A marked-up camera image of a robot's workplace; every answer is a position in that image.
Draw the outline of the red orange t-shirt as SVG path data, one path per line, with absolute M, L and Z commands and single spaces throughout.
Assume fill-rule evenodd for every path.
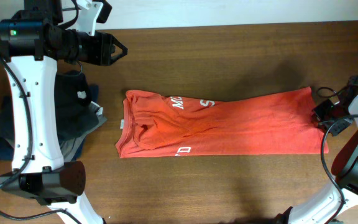
M 120 158 L 319 154 L 311 88 L 240 101 L 129 90 L 123 101 Z

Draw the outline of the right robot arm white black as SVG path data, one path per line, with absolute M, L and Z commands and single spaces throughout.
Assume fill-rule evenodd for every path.
M 339 151 L 331 167 L 320 156 L 323 169 L 329 178 L 327 183 L 311 199 L 279 213 L 273 223 L 336 223 L 336 217 L 358 205 L 358 75 L 350 77 L 347 85 L 333 96 L 337 103 L 325 96 L 313 110 L 313 118 L 325 135 L 337 136 L 351 124 L 357 131 Z

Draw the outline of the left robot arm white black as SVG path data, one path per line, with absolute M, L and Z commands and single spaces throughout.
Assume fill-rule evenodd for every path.
M 14 157 L 0 177 L 0 190 L 48 207 L 65 223 L 103 223 L 85 194 L 82 162 L 65 162 L 55 117 L 57 62 L 110 66 L 128 49 L 113 35 L 98 32 L 111 12 L 107 1 L 75 1 L 65 22 L 60 1 L 26 1 L 0 21 L 0 62 L 12 94 Z

